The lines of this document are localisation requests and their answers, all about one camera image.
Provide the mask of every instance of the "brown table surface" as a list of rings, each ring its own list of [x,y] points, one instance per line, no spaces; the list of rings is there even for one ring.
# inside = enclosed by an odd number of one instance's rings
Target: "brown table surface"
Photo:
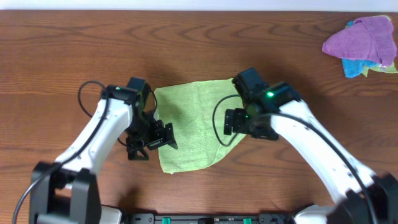
[[[377,173],[398,175],[398,74],[347,79],[322,43],[348,12],[0,12],[0,222],[40,160],[52,162],[89,120],[76,92],[145,78],[153,89],[234,77],[256,67],[269,83],[289,82],[319,121]],[[387,14],[398,26],[398,14]],[[93,111],[99,89],[83,103]],[[102,204],[159,213],[257,213],[293,210],[331,198],[311,167],[285,140],[246,137],[203,170],[162,172],[157,151],[128,161],[115,144],[98,177]],[[20,223],[27,222],[28,201]]]

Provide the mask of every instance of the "wooden table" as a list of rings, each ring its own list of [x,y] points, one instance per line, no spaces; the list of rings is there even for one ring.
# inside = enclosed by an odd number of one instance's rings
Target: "wooden table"
[[[355,157],[377,173],[398,176],[398,75],[346,79],[341,60],[321,51],[348,21],[373,15],[0,11],[0,222],[10,223],[36,163],[54,161],[88,122],[76,92],[92,79],[122,85],[139,77],[154,89],[256,67],[267,82],[294,86]],[[388,15],[397,26],[398,14]],[[98,91],[83,95],[90,111]],[[173,175],[162,172],[157,154],[128,161],[115,144],[98,177],[102,203],[159,213],[257,213],[332,203],[285,140],[246,137],[219,163]],[[27,223],[28,204],[20,223]]]

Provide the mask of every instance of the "purple cloth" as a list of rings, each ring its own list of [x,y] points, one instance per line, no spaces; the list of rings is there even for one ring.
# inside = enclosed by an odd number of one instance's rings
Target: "purple cloth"
[[[325,41],[322,51],[338,58],[371,60],[390,66],[397,56],[393,30],[391,21],[385,16],[359,18],[354,25]]]

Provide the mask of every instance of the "pile of cloth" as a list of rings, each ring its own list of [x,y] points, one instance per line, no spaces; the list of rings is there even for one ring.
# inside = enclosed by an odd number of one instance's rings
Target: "pile of cloth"
[[[394,65],[397,46],[393,30],[388,16],[362,17],[347,23],[344,30],[331,36],[323,43],[322,51],[342,58],[346,78],[361,73],[366,77],[369,69],[398,73]]]

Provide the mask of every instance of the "green indicator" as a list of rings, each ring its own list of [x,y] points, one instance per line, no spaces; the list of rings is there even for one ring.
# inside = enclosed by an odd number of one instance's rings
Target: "green indicator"
[[[273,92],[267,92],[267,96],[268,96],[269,98],[271,98],[271,97],[274,96],[274,93],[273,93]]]
[[[163,218],[162,224],[171,224],[171,218]]]
[[[251,218],[244,218],[243,224],[251,224]]]

